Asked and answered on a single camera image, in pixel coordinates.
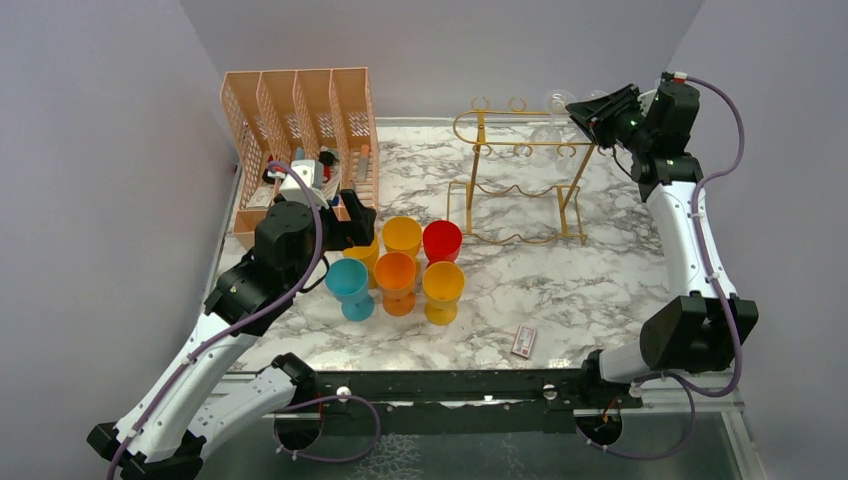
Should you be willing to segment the yellow wine glass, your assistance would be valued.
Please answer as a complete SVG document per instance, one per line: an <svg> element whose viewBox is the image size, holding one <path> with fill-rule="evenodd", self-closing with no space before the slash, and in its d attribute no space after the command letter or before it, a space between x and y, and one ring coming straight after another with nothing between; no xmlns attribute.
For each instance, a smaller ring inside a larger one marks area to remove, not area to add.
<svg viewBox="0 0 848 480"><path fill-rule="evenodd" d="M393 217L387 220L382 228L383 244L388 252L403 252L414 262L416 274L421 272L418 254L421 250L423 229L413 218L406 216Z"/></svg>
<svg viewBox="0 0 848 480"><path fill-rule="evenodd" d="M465 289L463 270L452 262L436 262L422 276L427 320L438 326L452 323L458 314L458 302Z"/></svg>
<svg viewBox="0 0 848 480"><path fill-rule="evenodd" d="M368 272L369 288L375 289L377 281L374 276L374 268L380 256L379 237L375 236L373 242L368 246L355 246L343 251L346 258L352 258L362 262Z"/></svg>

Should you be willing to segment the blue wine glass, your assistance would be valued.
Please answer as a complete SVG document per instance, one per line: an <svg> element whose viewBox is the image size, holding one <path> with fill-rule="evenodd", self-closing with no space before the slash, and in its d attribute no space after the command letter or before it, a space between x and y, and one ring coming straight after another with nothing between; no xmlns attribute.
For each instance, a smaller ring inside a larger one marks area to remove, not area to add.
<svg viewBox="0 0 848 480"><path fill-rule="evenodd" d="M340 302L347 320L362 322L373 314L375 303L369 292L369 272L361 261L342 258L332 263L325 285Z"/></svg>

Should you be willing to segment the clear wine glass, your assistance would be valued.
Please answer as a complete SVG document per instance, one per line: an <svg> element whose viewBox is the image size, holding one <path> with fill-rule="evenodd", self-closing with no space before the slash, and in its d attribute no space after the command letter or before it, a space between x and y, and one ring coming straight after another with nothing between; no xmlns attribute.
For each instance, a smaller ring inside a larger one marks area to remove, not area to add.
<svg viewBox="0 0 848 480"><path fill-rule="evenodd" d="M588 93L584 94L581 98L583 102L595 102L597 100L604 100L608 96L608 93L602 90L591 90Z"/></svg>
<svg viewBox="0 0 848 480"><path fill-rule="evenodd" d="M562 89L551 90L546 94L543 107L549 119L546 124L537 126L529 137L532 143L536 143L530 156L532 166L542 168L556 162L559 157L558 144L563 142L563 129L557 125L557 121L567 115L567 105L575 100L572 93Z"/></svg>

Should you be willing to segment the orange wine glass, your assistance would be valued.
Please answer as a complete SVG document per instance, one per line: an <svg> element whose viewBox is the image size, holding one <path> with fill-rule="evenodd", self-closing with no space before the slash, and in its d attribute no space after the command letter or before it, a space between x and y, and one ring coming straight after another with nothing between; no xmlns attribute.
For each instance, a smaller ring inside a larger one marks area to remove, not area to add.
<svg viewBox="0 0 848 480"><path fill-rule="evenodd" d="M415 260L404 252L386 253L377 260L374 275L386 313L395 317L409 314L416 304Z"/></svg>

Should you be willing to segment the red wine glass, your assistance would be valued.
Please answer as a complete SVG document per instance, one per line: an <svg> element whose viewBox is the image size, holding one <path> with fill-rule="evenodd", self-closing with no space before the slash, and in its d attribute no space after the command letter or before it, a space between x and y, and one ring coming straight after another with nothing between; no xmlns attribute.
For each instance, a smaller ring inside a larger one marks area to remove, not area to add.
<svg viewBox="0 0 848 480"><path fill-rule="evenodd" d="M463 244L463 233L453 222L437 220L424 228L422 242L429 264L455 262Z"/></svg>

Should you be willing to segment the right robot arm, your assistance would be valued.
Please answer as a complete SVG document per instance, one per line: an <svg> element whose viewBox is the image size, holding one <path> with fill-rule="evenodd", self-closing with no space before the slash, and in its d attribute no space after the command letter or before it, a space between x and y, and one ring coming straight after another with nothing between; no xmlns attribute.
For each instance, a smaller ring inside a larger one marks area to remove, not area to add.
<svg viewBox="0 0 848 480"><path fill-rule="evenodd" d="M710 175L687 150L700 110L702 88L729 107L737 129L732 164ZM741 163L746 136L740 112L730 97L710 82L682 73L664 73L657 88L643 93L628 85L593 100L572 103L569 117L598 147L629 152L631 179L637 184L659 232L666 260L668 304L642 324L637 340L596 350L583 362L579 398L600 407L617 386L637 388L678 372L732 371L721 389L681 385L691 393L720 398L740 383L742 345L759 319L756 303L738 294L729 279L712 234L707 208L708 183L729 175Z"/></svg>

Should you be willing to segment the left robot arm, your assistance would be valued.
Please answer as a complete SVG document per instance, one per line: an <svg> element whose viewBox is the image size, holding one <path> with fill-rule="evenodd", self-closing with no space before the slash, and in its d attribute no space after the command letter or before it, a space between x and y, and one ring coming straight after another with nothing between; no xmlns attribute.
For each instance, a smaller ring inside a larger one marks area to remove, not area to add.
<svg viewBox="0 0 848 480"><path fill-rule="evenodd" d="M254 229L254 244L221 274L183 347L123 418L96 425L88 444L110 479L193 479L208 457L259 417L315 404L316 374L292 353L274 358L247 386L209 404L233 363L289 308L328 251L369 246L377 213L356 192L331 208L278 197Z"/></svg>

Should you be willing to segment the red black marker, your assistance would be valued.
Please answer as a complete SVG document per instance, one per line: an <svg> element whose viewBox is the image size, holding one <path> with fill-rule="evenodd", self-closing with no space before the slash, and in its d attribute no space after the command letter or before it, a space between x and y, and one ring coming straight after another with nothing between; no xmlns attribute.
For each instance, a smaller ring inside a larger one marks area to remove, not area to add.
<svg viewBox="0 0 848 480"><path fill-rule="evenodd" d="M318 161L325 167L332 167L336 162L336 157L330 151L321 151L319 153Z"/></svg>

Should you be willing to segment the peach plastic file organizer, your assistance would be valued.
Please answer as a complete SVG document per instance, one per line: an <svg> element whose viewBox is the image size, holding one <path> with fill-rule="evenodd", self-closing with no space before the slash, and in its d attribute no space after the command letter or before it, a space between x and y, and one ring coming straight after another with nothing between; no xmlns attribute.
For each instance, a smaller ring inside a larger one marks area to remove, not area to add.
<svg viewBox="0 0 848 480"><path fill-rule="evenodd" d="M249 249L278 185L263 176L272 160L332 151L341 188L379 206L379 145L367 68L234 71L220 94L241 164L232 234Z"/></svg>

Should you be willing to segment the small red white card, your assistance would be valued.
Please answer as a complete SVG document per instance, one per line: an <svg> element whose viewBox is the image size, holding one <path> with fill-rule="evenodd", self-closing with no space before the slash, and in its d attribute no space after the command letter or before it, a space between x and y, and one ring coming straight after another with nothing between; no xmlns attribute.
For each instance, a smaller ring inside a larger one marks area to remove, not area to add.
<svg viewBox="0 0 848 480"><path fill-rule="evenodd" d="M521 325L514 336L510 353L522 359L529 359L533 351L536 336L537 332L535 329Z"/></svg>

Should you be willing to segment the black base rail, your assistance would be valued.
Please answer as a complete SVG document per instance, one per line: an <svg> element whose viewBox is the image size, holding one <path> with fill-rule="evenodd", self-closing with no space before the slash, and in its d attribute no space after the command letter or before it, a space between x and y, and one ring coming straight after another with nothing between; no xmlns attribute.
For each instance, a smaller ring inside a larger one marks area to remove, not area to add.
<svg viewBox="0 0 848 480"><path fill-rule="evenodd" d="M624 388L589 391L576 369L320 371L317 392L341 387L368 400L384 434L543 432L572 434L604 419L740 410L740 395L686 396L672 380L651 381L639 397Z"/></svg>

